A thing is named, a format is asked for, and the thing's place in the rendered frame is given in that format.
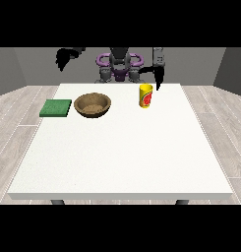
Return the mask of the yellow cup with melon print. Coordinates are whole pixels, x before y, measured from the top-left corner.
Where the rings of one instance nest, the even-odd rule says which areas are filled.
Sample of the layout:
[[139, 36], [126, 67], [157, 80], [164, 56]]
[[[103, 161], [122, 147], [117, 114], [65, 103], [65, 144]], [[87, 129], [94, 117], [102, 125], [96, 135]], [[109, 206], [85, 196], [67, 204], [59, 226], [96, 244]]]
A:
[[140, 85], [140, 107], [148, 108], [151, 104], [153, 86], [151, 84]]

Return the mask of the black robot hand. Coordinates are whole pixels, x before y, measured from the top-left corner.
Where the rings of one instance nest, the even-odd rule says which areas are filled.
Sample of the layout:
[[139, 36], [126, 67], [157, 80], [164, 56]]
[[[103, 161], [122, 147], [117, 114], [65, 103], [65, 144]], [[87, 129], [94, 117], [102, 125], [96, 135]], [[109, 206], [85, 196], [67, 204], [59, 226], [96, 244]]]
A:
[[57, 51], [55, 63], [57, 64], [59, 70], [63, 71], [65, 66], [71, 59], [78, 57], [79, 57], [78, 51], [74, 49], [61, 48]]
[[159, 90], [160, 85], [163, 83], [164, 67], [163, 66], [150, 66], [143, 67], [139, 70], [140, 74], [153, 73], [156, 82], [156, 89]]

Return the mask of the green square pad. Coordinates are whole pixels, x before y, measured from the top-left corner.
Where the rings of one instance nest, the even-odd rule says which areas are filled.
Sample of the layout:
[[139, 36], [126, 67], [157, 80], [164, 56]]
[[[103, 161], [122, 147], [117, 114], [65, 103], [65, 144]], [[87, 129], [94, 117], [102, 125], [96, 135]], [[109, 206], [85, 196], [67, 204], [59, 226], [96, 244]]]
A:
[[72, 101], [70, 99], [48, 99], [39, 112], [40, 117], [66, 117]]

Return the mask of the brown wooden bowl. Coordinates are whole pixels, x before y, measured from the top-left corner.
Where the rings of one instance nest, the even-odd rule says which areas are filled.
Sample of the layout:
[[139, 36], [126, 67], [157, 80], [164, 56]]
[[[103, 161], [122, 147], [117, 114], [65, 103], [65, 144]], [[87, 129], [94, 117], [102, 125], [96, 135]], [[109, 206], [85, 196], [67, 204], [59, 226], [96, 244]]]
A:
[[74, 101], [75, 109], [85, 118], [98, 118], [104, 115], [111, 105], [106, 94], [90, 93], [80, 95]]

